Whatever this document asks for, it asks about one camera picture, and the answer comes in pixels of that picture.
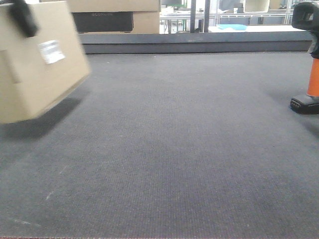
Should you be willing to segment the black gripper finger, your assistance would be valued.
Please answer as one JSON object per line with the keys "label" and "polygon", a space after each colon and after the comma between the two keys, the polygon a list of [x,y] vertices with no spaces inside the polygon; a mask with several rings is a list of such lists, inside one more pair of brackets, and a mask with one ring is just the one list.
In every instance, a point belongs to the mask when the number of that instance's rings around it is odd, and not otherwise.
{"label": "black gripper finger", "polygon": [[34,37],[38,32],[28,4],[24,0],[13,0],[9,7],[9,14],[25,37]]}

